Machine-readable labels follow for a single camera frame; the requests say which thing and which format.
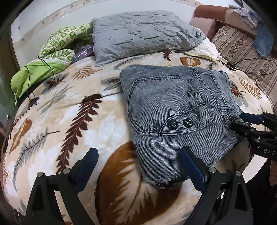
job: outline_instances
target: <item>sofa armrest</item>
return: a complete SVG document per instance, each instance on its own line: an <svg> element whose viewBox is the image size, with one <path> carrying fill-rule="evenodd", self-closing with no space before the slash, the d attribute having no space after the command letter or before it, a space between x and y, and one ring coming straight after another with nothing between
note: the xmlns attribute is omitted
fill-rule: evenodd
<svg viewBox="0 0 277 225"><path fill-rule="evenodd" d="M223 25L233 27L255 39L255 36L257 35L257 29L251 29L246 22L244 22L238 15L233 13L233 10L234 9L232 8L222 6L200 5L196 7L194 11L194 17L216 20L221 22Z"/></svg>
<svg viewBox="0 0 277 225"><path fill-rule="evenodd" d="M216 32L220 28L219 23L216 20L201 17L194 17L189 24L200 29L210 41L212 41Z"/></svg>

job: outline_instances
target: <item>brown sofa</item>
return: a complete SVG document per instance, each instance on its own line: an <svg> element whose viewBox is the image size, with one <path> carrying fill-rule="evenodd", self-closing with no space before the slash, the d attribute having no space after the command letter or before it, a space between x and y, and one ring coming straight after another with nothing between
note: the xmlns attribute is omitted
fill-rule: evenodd
<svg viewBox="0 0 277 225"><path fill-rule="evenodd" d="M253 46L257 29L251 29L234 9L221 6L198 6L190 25L199 28L213 42L223 58L237 63L249 78L265 93L277 113L277 54L273 50L267 57L261 56Z"/></svg>

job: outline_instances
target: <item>striped cushion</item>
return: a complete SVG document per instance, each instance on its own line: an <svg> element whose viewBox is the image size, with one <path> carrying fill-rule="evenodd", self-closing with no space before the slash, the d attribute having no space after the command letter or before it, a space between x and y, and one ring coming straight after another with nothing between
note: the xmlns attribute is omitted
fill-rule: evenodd
<svg viewBox="0 0 277 225"><path fill-rule="evenodd" d="M223 26L214 36L212 43L223 58L232 62L239 62L242 59L260 58L253 46L254 40L244 33L229 26ZM269 60L277 59L272 55ZM237 64L237 68L245 71L254 83L265 93L273 105L273 110L277 113L277 71L276 64L264 59L245 60Z"/></svg>

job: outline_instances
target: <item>metal screw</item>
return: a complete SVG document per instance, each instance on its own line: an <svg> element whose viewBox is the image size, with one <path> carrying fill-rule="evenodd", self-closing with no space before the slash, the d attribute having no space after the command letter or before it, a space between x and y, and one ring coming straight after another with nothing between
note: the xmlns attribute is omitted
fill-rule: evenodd
<svg viewBox="0 0 277 225"><path fill-rule="evenodd" d="M37 177L41 177L43 175L43 172L38 172Z"/></svg>
<svg viewBox="0 0 277 225"><path fill-rule="evenodd" d="M64 173L64 174L70 173L70 169L69 169L69 168L65 168L65 169L63 170L63 173Z"/></svg>
<svg viewBox="0 0 277 225"><path fill-rule="evenodd" d="M215 173L215 172L216 172L216 168L210 167L210 168L209 168L209 171L212 172L212 173Z"/></svg>
<svg viewBox="0 0 277 225"><path fill-rule="evenodd" d="M240 176L242 175L242 173L239 172L239 171L236 171L236 175L237 175L238 177L240 177Z"/></svg>

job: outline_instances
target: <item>back pocket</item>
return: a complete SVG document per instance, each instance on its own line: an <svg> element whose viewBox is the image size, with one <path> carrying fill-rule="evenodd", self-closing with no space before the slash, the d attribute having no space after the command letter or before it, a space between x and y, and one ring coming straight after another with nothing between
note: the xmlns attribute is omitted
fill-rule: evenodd
<svg viewBox="0 0 277 225"><path fill-rule="evenodd" d="M212 123L209 110L192 86L180 76L135 81L128 96L128 118L141 135L178 135ZM168 125L177 122L176 129Z"/></svg>

